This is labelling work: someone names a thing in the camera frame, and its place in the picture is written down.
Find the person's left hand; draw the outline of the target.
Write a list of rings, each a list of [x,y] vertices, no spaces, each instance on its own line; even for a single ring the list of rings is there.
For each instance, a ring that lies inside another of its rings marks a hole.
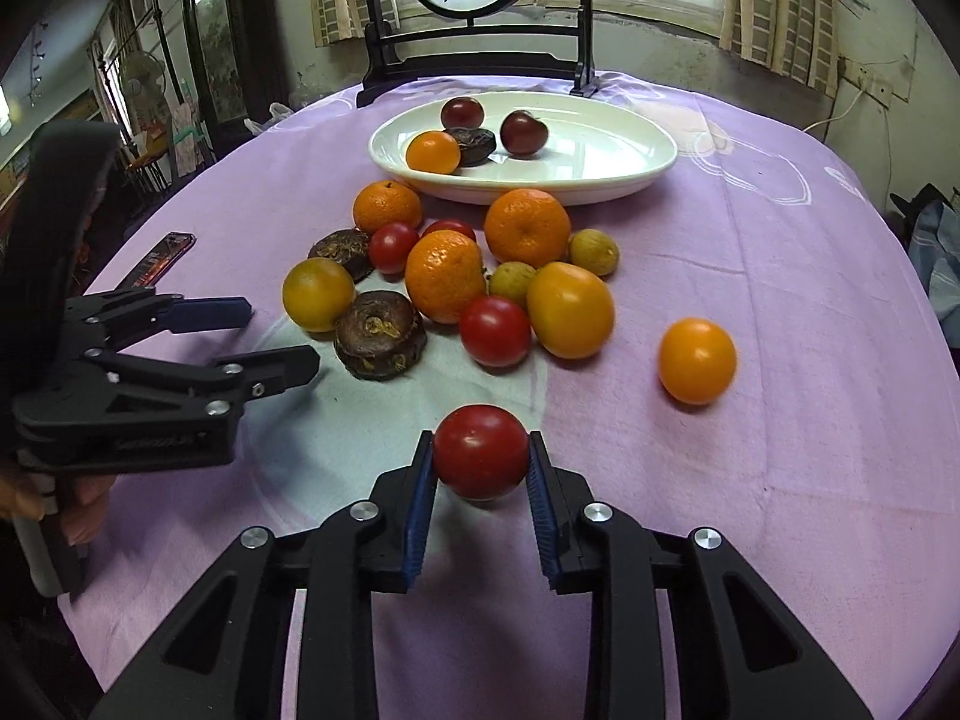
[[[110,489],[115,476],[88,476],[73,481],[68,505],[60,514],[60,528],[70,546],[88,544],[106,520]],[[41,495],[31,479],[14,466],[3,465],[0,475],[0,511],[7,520],[25,518],[39,522],[44,516]]]

